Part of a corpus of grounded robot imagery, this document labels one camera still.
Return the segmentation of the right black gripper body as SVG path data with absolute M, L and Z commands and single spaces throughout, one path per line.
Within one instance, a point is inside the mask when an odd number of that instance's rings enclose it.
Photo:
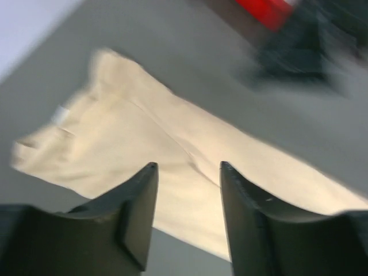
M 298 1 L 236 79 L 250 88 L 266 80 L 328 82 L 323 61 L 332 60 L 329 53 L 346 45 L 335 29 L 354 40 L 349 52 L 367 66 L 367 1 Z

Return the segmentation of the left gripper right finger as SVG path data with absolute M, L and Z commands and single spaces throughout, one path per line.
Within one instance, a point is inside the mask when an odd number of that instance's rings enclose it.
M 220 184 L 234 275 L 366 275 L 367 212 L 323 215 L 263 190 L 230 163 Z

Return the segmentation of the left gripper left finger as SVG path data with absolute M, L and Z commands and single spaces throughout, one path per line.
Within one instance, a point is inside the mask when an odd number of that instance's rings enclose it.
M 140 275 L 146 270 L 158 165 L 67 213 L 1 206 L 2 275 Z

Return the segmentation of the red plastic bin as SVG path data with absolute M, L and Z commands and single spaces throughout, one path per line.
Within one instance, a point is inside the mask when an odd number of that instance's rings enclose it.
M 294 0 L 236 0 L 267 29 L 277 31 L 290 17 L 299 1 Z

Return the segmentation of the beige t shirt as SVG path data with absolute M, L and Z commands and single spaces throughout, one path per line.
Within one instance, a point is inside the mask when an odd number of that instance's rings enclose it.
M 367 201 L 304 162 L 174 95 L 142 66 L 103 49 L 87 86 L 51 123 L 16 140 L 13 168 L 95 198 L 159 165 L 154 226 L 228 259 L 220 162 L 271 194 L 322 214 Z

